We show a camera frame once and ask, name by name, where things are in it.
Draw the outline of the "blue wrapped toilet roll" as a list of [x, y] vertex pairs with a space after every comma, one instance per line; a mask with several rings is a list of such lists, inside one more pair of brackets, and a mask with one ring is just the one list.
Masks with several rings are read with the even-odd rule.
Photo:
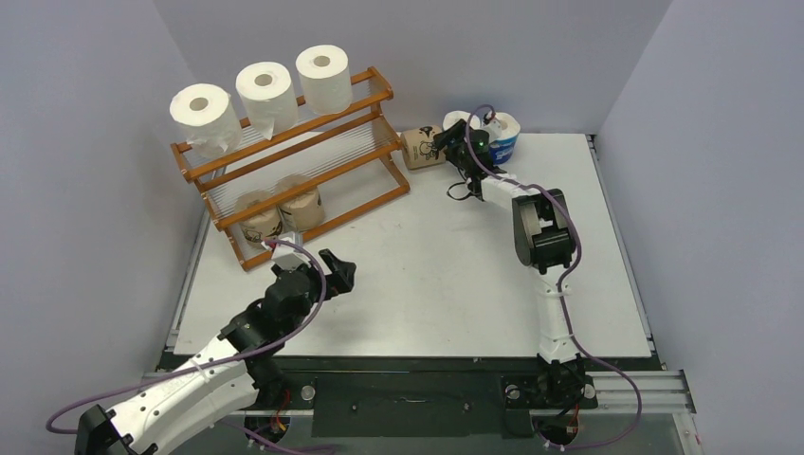
[[[455, 111], [450, 111], [450, 112], [446, 113], [444, 118], [443, 118], [443, 121], [442, 121], [442, 130], [443, 131], [448, 130], [454, 124], [456, 124], [459, 120], [468, 120], [469, 116], [470, 116], [469, 112], [461, 111], [461, 110], [455, 110]], [[480, 120], [479, 120], [479, 118], [477, 116], [475, 116], [475, 117], [473, 117], [471, 119], [470, 127], [472, 129], [475, 129], [475, 130], [482, 128]]]
[[521, 132], [520, 124], [509, 114], [497, 112], [497, 119], [504, 126], [499, 136], [489, 135], [489, 152], [495, 165], [508, 161], [514, 153], [514, 148]]

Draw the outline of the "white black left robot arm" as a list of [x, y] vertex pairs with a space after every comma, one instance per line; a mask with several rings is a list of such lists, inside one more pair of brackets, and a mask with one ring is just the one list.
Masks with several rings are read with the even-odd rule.
[[322, 302], [349, 293], [356, 264], [322, 249], [293, 249], [275, 261], [275, 281], [178, 371], [138, 387], [109, 409], [95, 405], [78, 423], [77, 454], [170, 454], [233, 411], [276, 405], [282, 374], [273, 360]]

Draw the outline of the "brown roll plain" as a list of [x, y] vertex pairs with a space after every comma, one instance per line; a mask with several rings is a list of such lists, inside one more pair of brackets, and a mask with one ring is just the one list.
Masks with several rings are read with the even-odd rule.
[[[278, 181], [276, 192], [293, 190], [309, 178], [300, 174], [291, 174]], [[285, 227], [289, 231], [304, 232], [320, 226], [325, 220], [325, 211], [317, 187], [300, 193], [279, 205]]]

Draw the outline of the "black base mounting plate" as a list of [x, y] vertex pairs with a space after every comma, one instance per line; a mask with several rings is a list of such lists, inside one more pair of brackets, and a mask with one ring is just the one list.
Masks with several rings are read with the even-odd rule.
[[580, 410], [602, 410], [603, 382], [657, 371], [652, 357], [550, 366], [534, 357], [277, 356], [278, 382], [246, 408], [246, 428], [277, 443], [301, 420], [315, 437], [504, 439], [577, 434]]

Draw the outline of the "blue wrapped toilet roll right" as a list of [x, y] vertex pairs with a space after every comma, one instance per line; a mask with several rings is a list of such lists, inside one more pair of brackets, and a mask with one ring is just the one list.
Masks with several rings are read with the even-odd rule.
[[495, 165], [508, 161], [514, 153], [514, 148], [521, 132], [520, 124], [509, 114], [497, 112], [497, 119], [504, 126], [499, 136], [489, 135], [489, 152]]

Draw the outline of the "brown wrapped roll with cartoon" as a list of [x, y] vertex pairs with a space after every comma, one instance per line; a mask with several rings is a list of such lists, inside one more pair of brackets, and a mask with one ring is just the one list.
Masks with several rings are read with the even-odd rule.
[[403, 161], [408, 170], [414, 171], [446, 162], [444, 153], [434, 145], [434, 137], [441, 132], [440, 126], [425, 125], [400, 134]]

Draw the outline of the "brown roll black print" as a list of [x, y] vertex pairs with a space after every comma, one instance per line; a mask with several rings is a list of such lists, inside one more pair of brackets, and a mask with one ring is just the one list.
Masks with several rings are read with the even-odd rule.
[[[270, 191], [249, 191], [238, 197], [235, 210], [250, 209], [263, 203], [272, 196]], [[276, 207], [266, 209], [247, 218], [240, 224], [240, 229], [250, 245], [261, 247], [264, 239], [276, 239], [283, 231], [283, 218]]]

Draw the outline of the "white toilet paper roll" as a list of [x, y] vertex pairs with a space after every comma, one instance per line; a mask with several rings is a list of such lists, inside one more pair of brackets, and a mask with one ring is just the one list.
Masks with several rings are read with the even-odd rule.
[[291, 75], [283, 64], [250, 64], [238, 73], [235, 87], [250, 126], [265, 139], [272, 139], [297, 124], [297, 97]]
[[170, 107], [186, 142], [199, 155], [216, 159], [234, 152], [243, 131], [230, 94], [209, 83], [189, 85], [174, 95]]
[[305, 103], [320, 116], [346, 110], [353, 102], [349, 60], [336, 45], [314, 45], [296, 59]]

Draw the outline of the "blue wrapped toilet roll left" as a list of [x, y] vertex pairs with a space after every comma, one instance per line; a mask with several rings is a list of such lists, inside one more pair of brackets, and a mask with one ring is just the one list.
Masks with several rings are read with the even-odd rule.
[[[442, 130], [443, 131], [448, 130], [454, 124], [456, 124], [459, 120], [468, 120], [469, 116], [470, 116], [469, 112], [461, 111], [461, 110], [455, 110], [455, 111], [450, 111], [450, 112], [446, 113], [444, 118], [443, 118], [443, 121], [442, 121]], [[479, 120], [479, 118], [477, 116], [475, 116], [475, 117], [473, 117], [471, 119], [470, 127], [472, 129], [475, 129], [475, 130], [482, 128], [480, 120]]]

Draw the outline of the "orange wooden tiered shelf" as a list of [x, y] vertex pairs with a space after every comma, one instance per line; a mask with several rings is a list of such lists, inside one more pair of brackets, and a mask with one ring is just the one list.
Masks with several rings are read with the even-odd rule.
[[305, 191], [318, 191], [325, 213], [320, 225], [304, 231], [306, 241], [410, 191], [393, 161], [402, 141], [382, 111], [393, 99], [392, 86], [373, 66], [351, 83], [355, 100], [345, 111], [318, 116], [298, 97], [299, 124], [272, 139], [241, 119], [242, 142], [231, 154], [207, 158], [187, 142], [172, 144], [181, 175], [199, 191], [210, 224], [227, 236], [245, 271], [271, 255], [247, 241], [246, 223]]

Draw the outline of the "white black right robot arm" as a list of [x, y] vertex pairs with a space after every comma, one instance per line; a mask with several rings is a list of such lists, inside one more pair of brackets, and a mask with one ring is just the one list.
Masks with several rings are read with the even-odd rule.
[[575, 268], [576, 229], [562, 191], [525, 185], [493, 162], [490, 135], [457, 121], [433, 137], [432, 148], [465, 179], [468, 195], [507, 209], [518, 260], [535, 276], [539, 375], [528, 390], [539, 405], [565, 414], [584, 397], [585, 375], [566, 308], [567, 274]]

